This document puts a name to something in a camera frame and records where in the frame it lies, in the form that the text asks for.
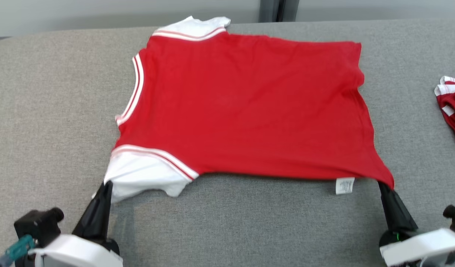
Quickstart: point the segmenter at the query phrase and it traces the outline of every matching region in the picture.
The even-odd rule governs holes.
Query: white wall
[[[455,0],[300,0],[297,22],[455,17]]]
[[[160,26],[189,15],[258,21],[260,0],[0,0],[0,37],[60,29]],[[455,17],[455,0],[300,0],[298,22]]]
[[[193,15],[257,22],[260,0],[0,0],[0,37],[60,29],[161,26]]]

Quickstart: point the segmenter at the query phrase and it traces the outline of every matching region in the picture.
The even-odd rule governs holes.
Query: cable
[[[34,240],[31,235],[22,236],[19,241],[11,245],[0,257],[0,267],[10,267],[14,261],[24,257],[28,250],[35,248],[37,240]]]

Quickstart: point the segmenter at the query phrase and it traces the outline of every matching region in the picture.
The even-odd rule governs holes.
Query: striped trim
[[[122,113],[122,115],[116,116],[117,125],[121,125],[124,122],[126,122],[130,118],[132,113],[134,113],[134,110],[137,106],[140,95],[142,93],[143,66],[142,66],[142,61],[140,60],[140,55],[137,54],[136,56],[134,56],[134,58],[132,59],[132,62],[134,63],[134,70],[136,73],[136,82],[135,82],[135,86],[134,86],[134,92],[132,93],[129,103],[127,104],[127,107],[124,110],[124,112]]]
[[[455,93],[455,85],[437,85],[434,93],[436,96],[446,95],[448,93]]]
[[[185,178],[190,179],[193,181],[196,179],[199,174],[195,172],[193,169],[185,165],[183,162],[181,162],[179,159],[177,159],[175,156],[171,155],[170,153],[159,150],[159,149],[153,149],[153,148],[144,148],[140,146],[135,146],[135,145],[121,145],[114,149],[111,154],[112,157],[116,157],[119,154],[122,154],[124,152],[130,152],[132,154],[140,154],[144,156],[152,156],[152,157],[157,157],[158,159],[161,159],[164,161],[166,164],[168,164],[170,167],[175,169],[178,173],[182,174]]]
[[[448,77],[448,76],[443,76],[441,79],[440,79],[440,84],[441,85],[444,85],[444,84],[448,84],[446,82],[452,82],[455,84],[455,78],[452,78],[452,77]]]
[[[169,30],[159,29],[159,30],[156,30],[152,34],[152,36],[163,36],[163,37],[170,37],[170,38],[182,39],[182,40],[187,40],[187,41],[203,41],[203,40],[209,39],[221,32],[226,32],[226,28],[217,27],[212,32],[209,32],[202,36],[193,36],[193,35],[184,34],[182,32],[173,32],[173,31],[169,31]]]
[[[448,117],[455,114],[455,110],[449,105],[444,106],[443,108],[441,108],[441,110],[443,110],[443,112],[445,112],[446,115],[448,115]]]

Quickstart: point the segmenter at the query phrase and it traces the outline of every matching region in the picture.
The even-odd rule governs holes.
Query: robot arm
[[[399,195],[379,183],[388,230],[379,241],[387,266],[442,267],[455,262],[455,207],[448,206],[443,216],[451,218],[450,229],[417,232],[417,224]]]
[[[387,266],[442,267],[455,262],[455,207],[443,215],[450,229],[419,234],[417,225],[399,195],[379,183],[388,230],[379,245]],[[16,220],[19,242],[0,258],[0,267],[15,261],[16,267],[44,267],[45,258],[76,267],[122,267],[114,240],[107,238],[112,182],[102,184],[71,235],[61,234],[59,208],[31,211]]]
[[[15,221],[19,242],[0,258],[0,267],[44,267],[45,259],[76,267],[122,267],[117,243],[107,238],[112,182],[99,187],[71,235],[61,234],[59,208],[31,211]]]

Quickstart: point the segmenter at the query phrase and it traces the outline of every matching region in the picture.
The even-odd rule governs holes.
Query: gray fabric surface
[[[0,41],[0,253],[31,209],[65,212],[70,232],[102,182],[134,86],[131,57],[155,30],[48,32]],[[421,230],[448,227],[455,136],[436,104],[455,77],[454,20],[232,25],[230,32],[362,42],[360,88],[379,155]],[[126,267],[379,267],[386,230],[377,183],[206,175],[178,198],[148,191],[113,205]]]

